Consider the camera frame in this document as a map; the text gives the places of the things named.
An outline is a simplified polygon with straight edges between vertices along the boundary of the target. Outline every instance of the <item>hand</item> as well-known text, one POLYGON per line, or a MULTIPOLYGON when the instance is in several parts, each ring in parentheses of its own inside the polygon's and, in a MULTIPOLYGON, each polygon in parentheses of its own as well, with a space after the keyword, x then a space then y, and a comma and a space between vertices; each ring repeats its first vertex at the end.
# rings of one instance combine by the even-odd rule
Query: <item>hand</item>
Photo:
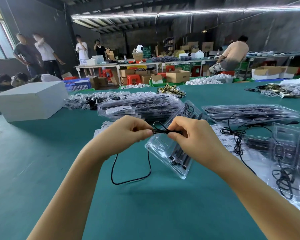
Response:
POLYGON ((171 131, 182 131, 183 135, 170 132, 168 137, 176 141, 190 157, 208 169, 214 170, 231 153, 222 145, 206 120, 176 116, 168 127, 171 131))
POLYGON ((89 141, 82 152, 87 157, 106 160, 152 135, 151 125, 144 120, 126 115, 89 141))

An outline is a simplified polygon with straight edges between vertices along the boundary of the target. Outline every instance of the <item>black hair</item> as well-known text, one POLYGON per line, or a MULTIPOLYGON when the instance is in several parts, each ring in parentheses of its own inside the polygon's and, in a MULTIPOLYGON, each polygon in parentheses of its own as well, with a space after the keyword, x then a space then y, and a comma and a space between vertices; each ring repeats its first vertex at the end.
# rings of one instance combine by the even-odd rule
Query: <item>black hair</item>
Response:
POLYGON ((0 83, 2 82, 10 82, 11 77, 7 74, 0 74, 0 83))
POLYGON ((39 83, 42 82, 41 80, 41 75, 36 75, 34 78, 31 80, 33 83, 39 83))
POLYGON ((28 80, 29 80, 28 76, 24 73, 21 73, 21 72, 18 72, 16 74, 16 78, 18 78, 19 80, 24 81, 24 82, 28 82, 28 80))
POLYGON ((247 41, 248 41, 248 37, 247 37, 247 36, 244 36, 244 35, 241 35, 241 36, 239 37, 238 41, 247 42, 247 41))

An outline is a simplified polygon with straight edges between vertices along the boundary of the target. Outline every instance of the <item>black pants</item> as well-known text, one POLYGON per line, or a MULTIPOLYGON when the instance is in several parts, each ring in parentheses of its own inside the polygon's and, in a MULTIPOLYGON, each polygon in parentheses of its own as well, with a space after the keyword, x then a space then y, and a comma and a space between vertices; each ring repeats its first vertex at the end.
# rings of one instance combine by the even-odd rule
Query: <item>black pants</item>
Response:
POLYGON ((43 61, 44 69, 52 76, 56 76, 62 80, 60 68, 56 60, 43 61))

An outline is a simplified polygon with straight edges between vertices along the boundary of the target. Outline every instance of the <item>blue plastic crate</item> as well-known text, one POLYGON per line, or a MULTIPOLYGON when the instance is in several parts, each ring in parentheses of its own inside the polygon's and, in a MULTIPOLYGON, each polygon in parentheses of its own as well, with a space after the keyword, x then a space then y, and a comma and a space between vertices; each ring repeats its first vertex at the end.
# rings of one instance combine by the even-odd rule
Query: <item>blue plastic crate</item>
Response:
POLYGON ((89 78, 63 80, 67 91, 80 91, 92 88, 89 78))

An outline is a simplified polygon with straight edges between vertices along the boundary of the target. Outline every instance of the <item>white package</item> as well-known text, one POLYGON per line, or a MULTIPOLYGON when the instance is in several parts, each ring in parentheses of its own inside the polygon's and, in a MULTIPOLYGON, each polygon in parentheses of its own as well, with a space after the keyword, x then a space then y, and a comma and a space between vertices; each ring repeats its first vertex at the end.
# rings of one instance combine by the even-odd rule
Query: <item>white package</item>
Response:
POLYGON ((67 98, 63 81, 28 83, 0 92, 0 112, 8 122, 47 119, 67 98))

